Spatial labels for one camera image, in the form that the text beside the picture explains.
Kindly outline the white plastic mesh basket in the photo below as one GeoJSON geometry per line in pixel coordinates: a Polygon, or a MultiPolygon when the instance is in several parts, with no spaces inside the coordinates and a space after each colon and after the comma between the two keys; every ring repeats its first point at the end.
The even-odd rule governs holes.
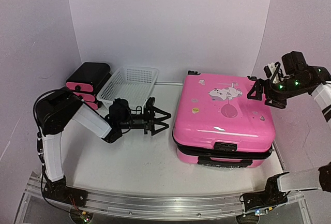
{"type": "Polygon", "coordinates": [[[128,101],[131,108],[144,106],[151,95],[159,70],[149,67],[123,66],[116,70],[97,94],[108,108],[115,99],[128,101]]]}

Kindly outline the pink hard-shell suitcase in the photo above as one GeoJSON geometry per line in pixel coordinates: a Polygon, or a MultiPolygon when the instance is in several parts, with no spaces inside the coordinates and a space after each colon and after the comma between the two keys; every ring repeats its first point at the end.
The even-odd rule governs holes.
{"type": "Polygon", "coordinates": [[[172,131],[182,162],[254,168],[272,154],[272,113],[263,102],[247,98],[252,86],[245,77],[188,72],[172,131]]]}

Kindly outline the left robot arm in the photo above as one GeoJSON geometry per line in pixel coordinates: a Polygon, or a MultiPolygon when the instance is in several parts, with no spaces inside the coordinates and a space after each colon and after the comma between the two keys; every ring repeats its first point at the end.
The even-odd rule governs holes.
{"type": "Polygon", "coordinates": [[[128,100],[115,99],[105,116],[100,115],[67,87],[53,89],[39,96],[33,105],[36,122],[37,153],[42,165],[41,188],[44,199],[83,207],[88,192],[67,184],[63,148],[71,145],[70,133],[77,127],[85,129],[111,144],[131,130],[141,129],[154,136],[169,128],[171,114],[155,105],[150,97],[144,106],[132,108],[128,100]]]}

